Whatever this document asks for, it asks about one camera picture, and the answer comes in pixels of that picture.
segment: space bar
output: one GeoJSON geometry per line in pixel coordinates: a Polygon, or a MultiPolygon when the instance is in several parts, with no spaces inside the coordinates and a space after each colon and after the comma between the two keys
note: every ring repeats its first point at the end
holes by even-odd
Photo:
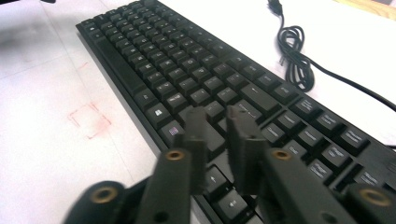
{"type": "Polygon", "coordinates": [[[97,41],[95,45],[131,96],[145,89],[146,85],[143,80],[131,66],[125,62],[107,39],[97,41]]]}

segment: keyboard cable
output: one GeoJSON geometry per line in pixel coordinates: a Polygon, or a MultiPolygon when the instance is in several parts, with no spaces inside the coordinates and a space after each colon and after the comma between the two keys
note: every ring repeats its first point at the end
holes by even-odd
{"type": "Polygon", "coordinates": [[[312,59],[303,55],[300,51],[304,45],[304,30],[300,26],[284,27],[285,17],[283,16],[282,5],[278,0],[268,0],[269,8],[281,18],[281,25],[277,33],[277,44],[283,54],[281,64],[286,60],[289,64],[286,70],[285,79],[292,83],[297,89],[303,92],[312,90],[315,83],[314,72],[311,69],[313,64],[318,70],[324,74],[336,78],[346,84],[363,91],[364,93],[375,98],[377,101],[386,105],[396,112],[396,105],[387,100],[383,96],[370,91],[362,85],[351,81],[347,78],[341,77],[315,63],[312,59]]]}

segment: black keyboard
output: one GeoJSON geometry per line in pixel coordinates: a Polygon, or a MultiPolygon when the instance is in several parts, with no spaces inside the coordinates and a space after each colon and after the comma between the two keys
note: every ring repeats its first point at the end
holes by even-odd
{"type": "Polygon", "coordinates": [[[233,188],[226,105],[246,110],[272,147],[329,189],[358,182],[396,193],[392,150],[162,3],[132,2],[77,28],[160,150],[183,133],[187,111],[205,107],[208,186],[194,198],[212,223],[262,223],[254,198],[233,188]]]}

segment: black cable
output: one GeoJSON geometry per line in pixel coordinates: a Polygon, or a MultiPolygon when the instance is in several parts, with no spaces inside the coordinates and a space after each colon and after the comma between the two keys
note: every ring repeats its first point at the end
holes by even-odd
{"type": "Polygon", "coordinates": [[[314,73],[311,69],[313,64],[318,70],[324,74],[334,77],[346,84],[368,94],[375,98],[377,101],[386,105],[390,109],[396,112],[396,105],[391,101],[385,99],[381,95],[370,91],[362,85],[351,81],[347,78],[338,76],[337,74],[330,72],[323,68],[318,63],[315,63],[310,58],[303,55],[300,51],[304,45],[304,30],[300,26],[284,27],[285,17],[283,16],[282,5],[278,0],[268,0],[269,8],[277,15],[280,16],[281,25],[277,33],[277,43],[283,54],[283,60],[288,61],[288,68],[286,70],[285,79],[291,82],[296,88],[301,91],[307,92],[312,90],[315,83],[314,73]]]}

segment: white table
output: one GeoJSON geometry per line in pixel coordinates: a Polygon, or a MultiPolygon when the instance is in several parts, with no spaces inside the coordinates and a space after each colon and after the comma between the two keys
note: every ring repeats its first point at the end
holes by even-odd
{"type": "MultiPolygon", "coordinates": [[[[0,223],[61,223],[102,180],[129,187],[158,151],[85,49],[77,23],[130,1],[20,1],[0,6],[0,223]]],[[[283,77],[279,18],[264,0],[163,1],[283,77]]],[[[333,1],[283,0],[286,25],[304,28],[303,52],[396,104],[396,22],[333,1]]],[[[384,144],[396,114],[314,70],[308,94],[384,144]]]]}

